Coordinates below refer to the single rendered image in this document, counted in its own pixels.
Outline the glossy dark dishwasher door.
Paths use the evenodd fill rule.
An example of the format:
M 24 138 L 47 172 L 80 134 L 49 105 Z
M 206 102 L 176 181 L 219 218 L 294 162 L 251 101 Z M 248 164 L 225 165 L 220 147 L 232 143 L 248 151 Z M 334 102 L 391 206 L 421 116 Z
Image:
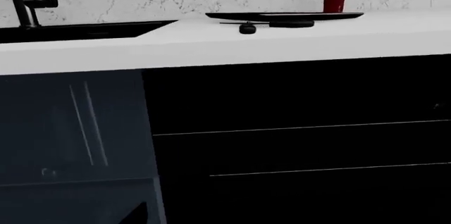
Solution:
M 141 71 L 0 76 L 0 224 L 166 224 Z

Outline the small black round puck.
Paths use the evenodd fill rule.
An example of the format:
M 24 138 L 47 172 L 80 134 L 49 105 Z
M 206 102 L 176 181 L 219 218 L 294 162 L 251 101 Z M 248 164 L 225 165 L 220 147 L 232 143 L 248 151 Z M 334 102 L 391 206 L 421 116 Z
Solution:
M 256 33 L 257 31 L 257 27 L 255 27 L 255 25 L 252 24 L 241 24 L 239 26 L 239 32 L 243 35 L 252 35 L 254 33 Z

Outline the black drawer cabinet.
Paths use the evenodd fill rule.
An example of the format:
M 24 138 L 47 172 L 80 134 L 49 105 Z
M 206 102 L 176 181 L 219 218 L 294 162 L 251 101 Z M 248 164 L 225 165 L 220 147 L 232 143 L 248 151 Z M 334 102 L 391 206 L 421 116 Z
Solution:
M 168 224 L 451 224 L 451 54 L 142 77 Z

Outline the black flat tray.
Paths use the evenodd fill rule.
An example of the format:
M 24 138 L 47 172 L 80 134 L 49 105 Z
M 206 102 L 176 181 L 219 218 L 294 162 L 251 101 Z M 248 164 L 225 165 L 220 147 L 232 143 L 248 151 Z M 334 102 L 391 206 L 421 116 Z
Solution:
M 294 13 L 294 12 L 244 12 L 244 13 L 205 13 L 209 18 L 223 20 L 246 20 L 255 22 L 301 21 L 301 20 L 345 20 L 358 18 L 364 13 Z

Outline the black undermount sink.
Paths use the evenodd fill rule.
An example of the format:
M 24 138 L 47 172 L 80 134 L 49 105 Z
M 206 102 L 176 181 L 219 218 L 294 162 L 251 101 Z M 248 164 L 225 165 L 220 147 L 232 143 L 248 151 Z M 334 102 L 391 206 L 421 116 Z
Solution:
M 174 22 L 174 20 L 153 20 L 136 23 L 45 25 L 31 28 L 5 27 L 0 28 L 0 44 L 138 37 Z

